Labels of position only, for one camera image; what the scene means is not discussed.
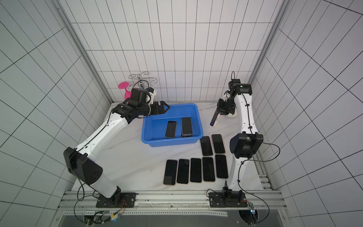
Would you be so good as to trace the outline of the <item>black phone removed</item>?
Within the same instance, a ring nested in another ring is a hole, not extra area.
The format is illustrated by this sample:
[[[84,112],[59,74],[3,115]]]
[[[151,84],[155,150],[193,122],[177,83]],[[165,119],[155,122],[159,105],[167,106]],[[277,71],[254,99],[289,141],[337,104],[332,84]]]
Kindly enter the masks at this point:
[[[202,160],[199,158],[191,158],[190,181],[192,183],[202,182]]]
[[[164,181],[165,185],[175,185],[176,183],[176,175],[177,175],[177,160],[167,160],[164,172]]]
[[[215,181],[214,160],[212,157],[202,158],[203,180],[205,182]]]
[[[177,121],[168,121],[165,131],[165,137],[168,139],[174,138],[176,135],[176,129],[177,129]]]
[[[215,127],[219,117],[220,117],[220,111],[216,110],[210,122],[210,126]]]
[[[188,184],[189,171],[190,171],[190,160],[180,159],[178,161],[177,178],[176,178],[177,183]]]

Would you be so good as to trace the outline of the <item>black phone stack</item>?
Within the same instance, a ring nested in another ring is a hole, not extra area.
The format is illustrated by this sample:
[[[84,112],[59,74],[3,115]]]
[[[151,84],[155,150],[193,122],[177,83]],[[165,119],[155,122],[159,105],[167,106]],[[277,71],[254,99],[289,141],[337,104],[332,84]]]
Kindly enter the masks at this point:
[[[211,145],[209,136],[203,136],[200,139],[200,144],[201,144],[203,156],[212,156],[213,155],[213,149],[212,149],[212,145]]]
[[[191,137],[193,134],[192,130],[192,119],[190,117],[182,118],[182,137]]]

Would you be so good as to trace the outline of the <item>black phone stack under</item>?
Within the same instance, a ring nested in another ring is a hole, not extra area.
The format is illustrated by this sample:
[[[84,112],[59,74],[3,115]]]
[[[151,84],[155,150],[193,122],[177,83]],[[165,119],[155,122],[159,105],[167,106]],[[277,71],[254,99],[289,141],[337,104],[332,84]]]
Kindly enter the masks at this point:
[[[213,141],[215,153],[216,154],[225,154],[226,150],[224,147],[224,143],[223,143],[221,134],[213,134],[212,141]]]

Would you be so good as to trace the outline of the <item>black phone stack top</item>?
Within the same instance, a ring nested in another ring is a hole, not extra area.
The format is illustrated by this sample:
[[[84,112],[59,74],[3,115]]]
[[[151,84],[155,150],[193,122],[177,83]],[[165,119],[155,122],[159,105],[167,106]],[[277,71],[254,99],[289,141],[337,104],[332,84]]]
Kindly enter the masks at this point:
[[[203,156],[212,156],[213,155],[213,149],[212,149],[212,145],[211,145],[209,136],[203,136],[200,139],[200,144],[201,144]]]

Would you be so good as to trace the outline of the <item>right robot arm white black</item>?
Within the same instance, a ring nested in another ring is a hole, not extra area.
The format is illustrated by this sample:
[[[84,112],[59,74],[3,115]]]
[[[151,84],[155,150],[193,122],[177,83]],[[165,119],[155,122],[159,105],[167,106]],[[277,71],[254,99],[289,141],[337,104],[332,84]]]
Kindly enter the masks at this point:
[[[219,99],[213,121],[214,126],[221,115],[237,115],[238,133],[231,138],[229,148],[234,156],[231,166],[231,179],[229,185],[232,189],[241,186],[241,171],[247,167],[247,162],[252,160],[259,147],[263,143],[263,135],[256,129],[252,113],[252,88],[250,84],[243,84],[238,79],[232,79],[228,84],[229,90],[225,92],[225,98]]]

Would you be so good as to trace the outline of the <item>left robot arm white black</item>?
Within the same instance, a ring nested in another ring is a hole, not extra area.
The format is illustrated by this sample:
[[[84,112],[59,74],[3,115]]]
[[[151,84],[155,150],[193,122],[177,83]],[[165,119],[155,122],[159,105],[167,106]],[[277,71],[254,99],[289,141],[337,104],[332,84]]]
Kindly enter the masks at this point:
[[[99,193],[101,199],[117,206],[121,203],[121,189],[103,172],[95,161],[109,141],[135,118],[165,114],[170,106],[164,101],[137,102],[130,99],[114,107],[107,120],[84,142],[63,152],[68,171]]]

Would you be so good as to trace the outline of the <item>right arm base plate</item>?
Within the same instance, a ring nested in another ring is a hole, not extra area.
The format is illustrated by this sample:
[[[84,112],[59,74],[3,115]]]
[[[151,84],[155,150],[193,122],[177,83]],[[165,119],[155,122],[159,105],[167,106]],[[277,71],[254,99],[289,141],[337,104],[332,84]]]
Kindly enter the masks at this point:
[[[222,193],[208,193],[209,205],[211,208],[246,208],[248,202],[242,191],[233,191],[231,195],[223,195]]]

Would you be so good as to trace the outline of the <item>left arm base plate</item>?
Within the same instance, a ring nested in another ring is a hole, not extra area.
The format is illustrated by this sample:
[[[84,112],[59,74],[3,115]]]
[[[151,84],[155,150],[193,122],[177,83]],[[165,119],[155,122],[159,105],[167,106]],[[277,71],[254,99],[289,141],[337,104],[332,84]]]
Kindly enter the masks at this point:
[[[111,198],[99,195],[97,199],[97,208],[133,208],[136,200],[136,193],[116,192]]]

